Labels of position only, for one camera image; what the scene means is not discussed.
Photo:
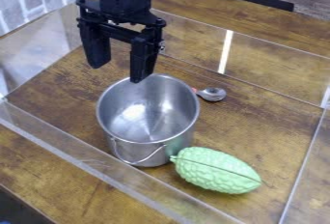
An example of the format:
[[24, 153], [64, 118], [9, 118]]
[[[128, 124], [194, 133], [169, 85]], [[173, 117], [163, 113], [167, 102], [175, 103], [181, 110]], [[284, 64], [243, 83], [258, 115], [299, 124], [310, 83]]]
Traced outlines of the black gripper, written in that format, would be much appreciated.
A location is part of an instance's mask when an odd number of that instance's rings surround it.
[[109, 38], [131, 42], [129, 81], [139, 83], [156, 65], [165, 21], [151, 13], [152, 0], [77, 0], [80, 37], [88, 64], [99, 69], [111, 61]]

